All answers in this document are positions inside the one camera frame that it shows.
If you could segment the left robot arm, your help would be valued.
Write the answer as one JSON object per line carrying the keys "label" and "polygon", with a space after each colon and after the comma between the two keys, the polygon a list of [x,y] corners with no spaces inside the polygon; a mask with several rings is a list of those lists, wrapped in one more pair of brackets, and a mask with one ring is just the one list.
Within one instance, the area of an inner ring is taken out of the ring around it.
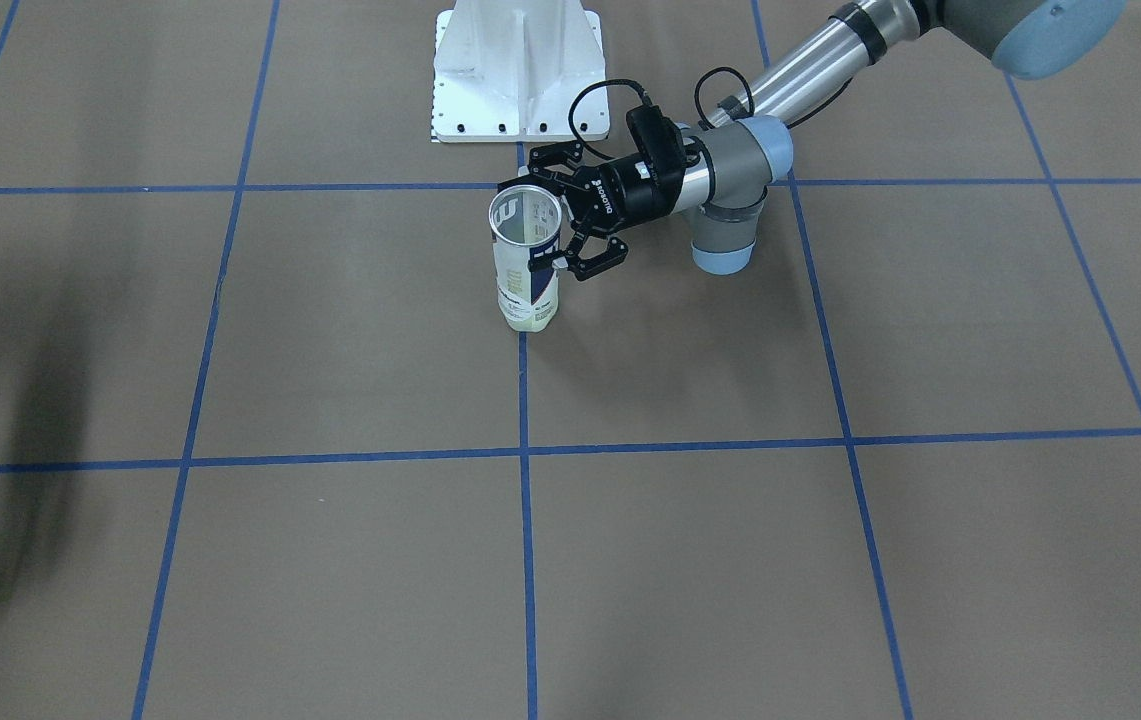
{"label": "left robot arm", "polygon": [[900,42],[945,29],[1009,76],[1070,67],[1104,38],[1122,1],[853,1],[697,127],[666,118],[639,83],[626,124],[634,154],[586,165],[583,138],[531,149],[524,176],[501,183],[488,213],[496,246],[521,268],[580,281],[620,265],[622,230],[685,215],[704,272],[748,264],[768,186],[794,161],[791,131],[825,110],[855,74]]}

